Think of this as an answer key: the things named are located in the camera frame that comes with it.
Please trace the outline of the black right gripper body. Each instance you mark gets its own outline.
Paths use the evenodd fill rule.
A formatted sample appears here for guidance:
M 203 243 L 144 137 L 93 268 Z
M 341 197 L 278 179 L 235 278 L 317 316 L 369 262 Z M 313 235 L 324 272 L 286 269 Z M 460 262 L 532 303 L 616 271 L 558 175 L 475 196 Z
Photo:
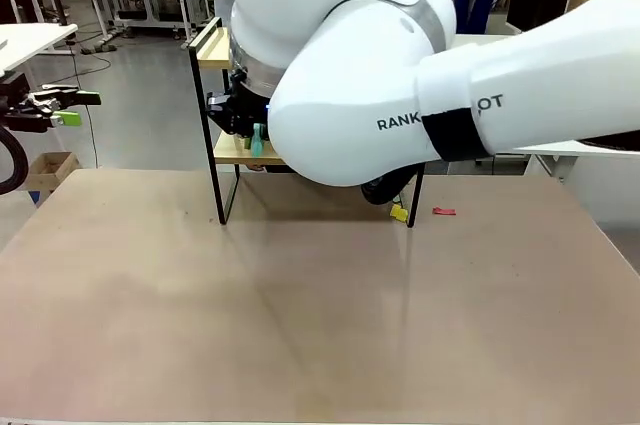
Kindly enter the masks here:
M 249 90 L 244 83 L 246 73 L 241 70 L 222 71 L 224 91 L 208 92 L 206 113 L 225 133 L 252 138 L 257 126 L 259 138 L 268 139 L 267 115 L 269 99 Z

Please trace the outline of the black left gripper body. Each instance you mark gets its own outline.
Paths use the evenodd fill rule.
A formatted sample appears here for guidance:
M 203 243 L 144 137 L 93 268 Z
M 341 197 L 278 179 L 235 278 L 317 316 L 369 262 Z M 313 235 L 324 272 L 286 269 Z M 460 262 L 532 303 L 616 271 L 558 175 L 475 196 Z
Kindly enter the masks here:
M 1 125 L 12 131 L 46 132 L 55 127 L 51 120 L 53 101 L 49 92 L 1 96 Z

